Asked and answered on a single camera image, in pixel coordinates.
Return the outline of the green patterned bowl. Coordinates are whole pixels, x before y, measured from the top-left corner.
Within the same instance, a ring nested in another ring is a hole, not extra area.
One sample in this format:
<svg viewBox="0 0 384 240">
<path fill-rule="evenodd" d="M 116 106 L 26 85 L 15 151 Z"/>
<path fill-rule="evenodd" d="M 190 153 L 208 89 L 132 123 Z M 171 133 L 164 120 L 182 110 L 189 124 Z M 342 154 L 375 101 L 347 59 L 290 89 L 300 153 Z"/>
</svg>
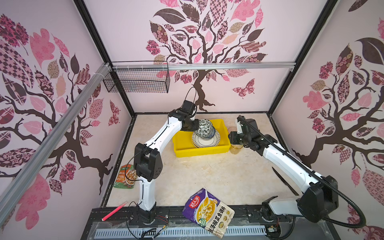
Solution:
<svg viewBox="0 0 384 240">
<path fill-rule="evenodd" d="M 214 128 L 212 122 L 207 119 L 199 120 L 199 129 L 195 131 L 196 134 L 210 134 L 216 133 L 216 129 Z"/>
</svg>

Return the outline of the blue floral bowl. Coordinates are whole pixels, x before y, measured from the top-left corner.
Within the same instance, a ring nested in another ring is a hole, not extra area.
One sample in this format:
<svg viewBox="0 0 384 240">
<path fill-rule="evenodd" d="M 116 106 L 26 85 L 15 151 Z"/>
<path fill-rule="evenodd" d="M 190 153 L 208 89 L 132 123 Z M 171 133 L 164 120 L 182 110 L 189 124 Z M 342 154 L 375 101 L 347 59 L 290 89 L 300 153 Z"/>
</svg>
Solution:
<svg viewBox="0 0 384 240">
<path fill-rule="evenodd" d="M 197 134 L 198 137 L 200 137 L 203 140 L 209 140 L 212 139 L 215 136 L 215 133 L 210 134 Z"/>
</svg>

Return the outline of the yellow dotted plate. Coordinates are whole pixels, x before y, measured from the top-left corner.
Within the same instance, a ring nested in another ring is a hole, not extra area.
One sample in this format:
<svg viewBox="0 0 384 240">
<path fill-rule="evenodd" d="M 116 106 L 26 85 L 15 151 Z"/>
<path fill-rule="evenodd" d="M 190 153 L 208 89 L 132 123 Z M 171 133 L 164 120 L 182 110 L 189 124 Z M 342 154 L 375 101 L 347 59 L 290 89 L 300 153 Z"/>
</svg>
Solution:
<svg viewBox="0 0 384 240">
<path fill-rule="evenodd" d="M 215 136 L 212 139 L 209 140 L 203 140 L 200 137 L 196 135 L 195 132 L 193 132 L 192 135 L 192 142 L 195 147 L 197 148 L 209 148 L 209 147 L 216 147 L 219 145 L 221 140 L 220 133 L 216 131 Z"/>
</svg>

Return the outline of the pink translucent cup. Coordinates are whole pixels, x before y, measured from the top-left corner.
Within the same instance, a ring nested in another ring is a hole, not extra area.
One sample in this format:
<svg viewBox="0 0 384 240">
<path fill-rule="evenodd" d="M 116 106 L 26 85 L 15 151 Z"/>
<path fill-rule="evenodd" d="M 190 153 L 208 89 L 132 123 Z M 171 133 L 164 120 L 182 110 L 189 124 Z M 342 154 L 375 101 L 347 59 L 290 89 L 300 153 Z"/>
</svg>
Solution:
<svg viewBox="0 0 384 240">
<path fill-rule="evenodd" d="M 237 132 L 237 127 L 229 127 L 228 133 L 230 134 L 231 132 Z"/>
</svg>

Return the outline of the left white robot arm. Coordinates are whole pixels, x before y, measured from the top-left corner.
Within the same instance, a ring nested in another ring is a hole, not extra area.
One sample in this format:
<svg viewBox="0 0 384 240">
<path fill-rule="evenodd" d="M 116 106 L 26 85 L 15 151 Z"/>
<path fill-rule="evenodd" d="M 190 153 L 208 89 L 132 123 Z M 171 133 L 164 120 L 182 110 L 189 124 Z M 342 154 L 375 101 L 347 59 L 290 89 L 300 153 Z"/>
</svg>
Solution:
<svg viewBox="0 0 384 240">
<path fill-rule="evenodd" d="M 185 100 L 180 108 L 168 113 L 166 122 L 150 140 L 135 146 L 134 169 L 140 183 L 138 215 L 146 225 L 153 223 L 156 216 L 155 188 L 163 169 L 162 152 L 176 133 L 199 129 L 196 112 L 196 105 Z"/>
</svg>

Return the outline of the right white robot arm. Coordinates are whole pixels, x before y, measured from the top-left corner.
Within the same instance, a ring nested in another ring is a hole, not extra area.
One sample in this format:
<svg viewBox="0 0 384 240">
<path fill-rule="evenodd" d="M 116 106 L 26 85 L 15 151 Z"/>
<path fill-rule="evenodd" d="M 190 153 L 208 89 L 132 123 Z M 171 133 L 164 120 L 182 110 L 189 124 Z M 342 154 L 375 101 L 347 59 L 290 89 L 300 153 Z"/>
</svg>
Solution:
<svg viewBox="0 0 384 240">
<path fill-rule="evenodd" d="M 263 135 L 254 119 L 238 116 L 236 126 L 237 130 L 229 133 L 231 144 L 249 148 L 272 162 L 302 192 L 297 198 L 273 196 L 264 201 L 262 214 L 266 220 L 279 215 L 291 215 L 317 223 L 339 207 L 339 196 L 336 193 L 338 184 L 333 177 L 324 177 L 300 163 L 275 138 Z"/>
</svg>

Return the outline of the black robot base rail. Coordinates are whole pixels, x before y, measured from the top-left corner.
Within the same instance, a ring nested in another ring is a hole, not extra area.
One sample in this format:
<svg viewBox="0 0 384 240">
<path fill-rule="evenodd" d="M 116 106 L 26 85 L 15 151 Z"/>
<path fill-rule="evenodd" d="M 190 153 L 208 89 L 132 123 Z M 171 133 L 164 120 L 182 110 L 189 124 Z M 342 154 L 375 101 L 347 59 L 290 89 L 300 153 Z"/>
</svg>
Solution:
<svg viewBox="0 0 384 240">
<path fill-rule="evenodd" d="M 230 226 L 264 226 L 266 237 L 256 240 L 270 240 L 284 238 L 286 240 L 339 240 L 340 236 L 335 227 L 328 222 L 320 221 L 311 223 L 303 217 L 280 215 L 276 219 L 267 222 L 262 218 L 260 205 L 232 206 L 235 215 Z M 111 216 L 105 222 L 102 218 L 112 211 L 112 208 L 98 208 L 91 211 L 84 232 L 83 240 L 94 240 L 98 229 L 125 229 L 174 227 L 200 227 L 194 224 L 182 214 L 183 207 L 157 207 L 153 223 L 146 225 L 138 215 L 138 207 L 132 203 Z M 142 234 L 138 240 L 145 240 Z"/>
</svg>

